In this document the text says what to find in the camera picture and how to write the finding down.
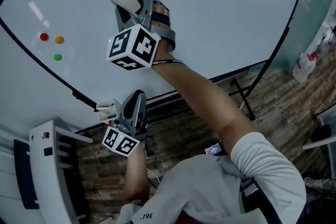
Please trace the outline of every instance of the wooden floor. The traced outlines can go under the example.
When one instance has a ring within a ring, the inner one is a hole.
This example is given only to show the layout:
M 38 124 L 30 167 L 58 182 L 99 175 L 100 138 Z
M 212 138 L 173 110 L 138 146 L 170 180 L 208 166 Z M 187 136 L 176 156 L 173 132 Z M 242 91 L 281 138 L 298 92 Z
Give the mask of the wooden floor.
M 334 49 L 304 84 L 297 83 L 290 71 L 266 73 L 248 98 L 256 115 L 255 126 L 300 171 L 302 176 L 330 176 L 326 149 L 302 151 L 311 132 L 318 126 L 313 116 L 336 102 L 336 49 Z M 255 74 L 240 76 L 242 87 L 248 86 Z M 220 86 L 234 91 L 229 81 Z M 242 100 L 235 95 L 239 106 Z M 192 111 L 152 124 L 156 133 L 155 156 L 147 159 L 148 168 L 163 177 L 181 160 L 201 154 L 202 147 L 215 140 L 216 134 Z M 93 136 L 94 143 L 77 149 L 78 165 L 71 172 L 73 189 L 81 189 L 85 199 L 77 196 L 74 203 L 83 204 L 90 223 L 106 216 L 117 218 L 122 206 L 122 186 L 126 159 L 113 156 L 101 146 L 105 129 Z

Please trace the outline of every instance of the orange magnet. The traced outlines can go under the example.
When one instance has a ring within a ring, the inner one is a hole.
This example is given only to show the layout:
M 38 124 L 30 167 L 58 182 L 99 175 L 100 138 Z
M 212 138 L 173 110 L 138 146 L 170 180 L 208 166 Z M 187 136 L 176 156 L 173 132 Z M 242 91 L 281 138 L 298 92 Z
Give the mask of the orange magnet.
M 48 34 L 47 34 L 47 33 L 42 33 L 42 34 L 40 35 L 40 39 L 43 40 L 43 41 L 48 40 Z
M 62 44 L 64 42 L 64 38 L 62 38 L 61 36 L 57 36 L 55 37 L 55 42 L 57 44 Z

